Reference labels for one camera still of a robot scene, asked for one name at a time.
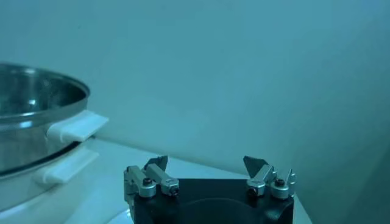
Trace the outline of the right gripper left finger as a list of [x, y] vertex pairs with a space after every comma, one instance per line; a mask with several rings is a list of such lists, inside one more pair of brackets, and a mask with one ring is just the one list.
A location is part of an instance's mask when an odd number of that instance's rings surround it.
[[150, 199], [156, 196], [157, 187], [169, 197], [179, 195], [179, 180], [169, 176], [165, 170], [168, 156], [151, 158], [141, 169], [138, 166], [127, 166], [124, 171], [124, 200], [132, 210], [135, 197]]

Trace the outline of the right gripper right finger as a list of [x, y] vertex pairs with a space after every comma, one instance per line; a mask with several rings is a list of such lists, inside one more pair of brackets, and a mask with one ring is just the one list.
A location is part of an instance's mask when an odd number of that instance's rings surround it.
[[296, 194], [296, 173], [289, 169], [279, 173], [278, 170], [264, 159], [244, 156], [244, 165], [249, 174], [246, 181], [247, 194], [251, 198], [259, 198], [270, 192], [279, 200], [286, 200]]

